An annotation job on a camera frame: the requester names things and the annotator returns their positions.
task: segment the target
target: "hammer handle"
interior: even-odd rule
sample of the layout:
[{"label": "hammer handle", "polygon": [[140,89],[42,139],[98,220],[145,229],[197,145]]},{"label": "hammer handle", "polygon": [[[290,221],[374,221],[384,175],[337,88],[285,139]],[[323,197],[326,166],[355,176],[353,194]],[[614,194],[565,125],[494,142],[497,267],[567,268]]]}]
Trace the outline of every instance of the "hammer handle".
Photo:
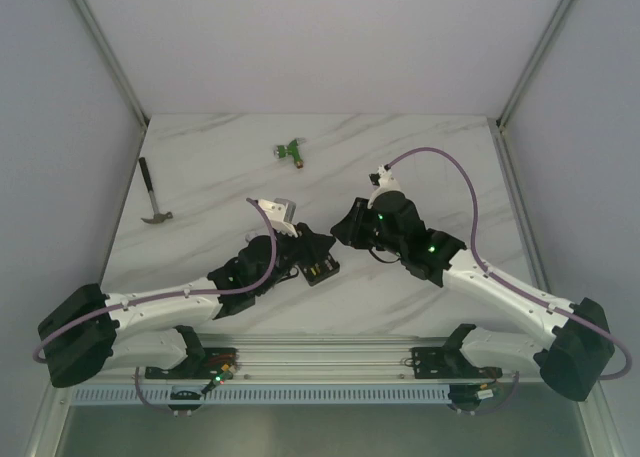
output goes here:
[{"label": "hammer handle", "polygon": [[142,171],[142,178],[144,184],[147,186],[147,192],[153,192],[153,185],[151,185],[151,175],[149,175],[149,168],[147,167],[147,160],[144,157],[138,159],[140,164],[140,170]]}]

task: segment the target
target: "white wall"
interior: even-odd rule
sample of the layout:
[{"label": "white wall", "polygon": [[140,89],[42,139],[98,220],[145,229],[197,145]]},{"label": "white wall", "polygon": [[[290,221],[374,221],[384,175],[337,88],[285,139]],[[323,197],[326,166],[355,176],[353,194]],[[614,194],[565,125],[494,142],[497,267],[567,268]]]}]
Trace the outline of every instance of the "white wall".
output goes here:
[{"label": "white wall", "polygon": [[497,117],[558,0],[89,0],[147,113]]},{"label": "white wall", "polygon": [[638,0],[578,1],[509,133],[553,290],[601,302],[635,355],[632,374],[604,389],[628,455],[638,455]]},{"label": "white wall", "polygon": [[67,0],[0,0],[2,455],[20,456],[47,371],[37,324],[95,281],[139,132]]}]

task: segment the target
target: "white marble table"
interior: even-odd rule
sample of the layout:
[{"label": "white marble table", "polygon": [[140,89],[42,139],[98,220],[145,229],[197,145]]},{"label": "white marble table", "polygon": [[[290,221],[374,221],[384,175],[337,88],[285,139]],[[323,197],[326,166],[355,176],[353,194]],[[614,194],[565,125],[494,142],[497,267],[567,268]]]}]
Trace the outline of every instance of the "white marble table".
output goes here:
[{"label": "white marble table", "polygon": [[[277,161],[275,144],[295,137],[305,167]],[[329,233],[355,197],[369,197],[368,174],[417,146],[453,154],[476,185],[482,255],[530,282],[521,240],[487,119],[433,115],[155,115],[141,155],[147,158],[162,211],[174,219],[144,224],[151,206],[139,169],[103,281],[105,291],[142,291],[194,280],[265,232],[246,197],[297,203],[295,222]],[[394,174],[428,227],[468,241],[471,202],[462,178],[437,155],[420,154]],[[278,285],[211,333],[332,333],[446,336],[461,322],[513,330],[492,308],[383,265],[336,243],[341,271],[316,287],[300,277]]]}]

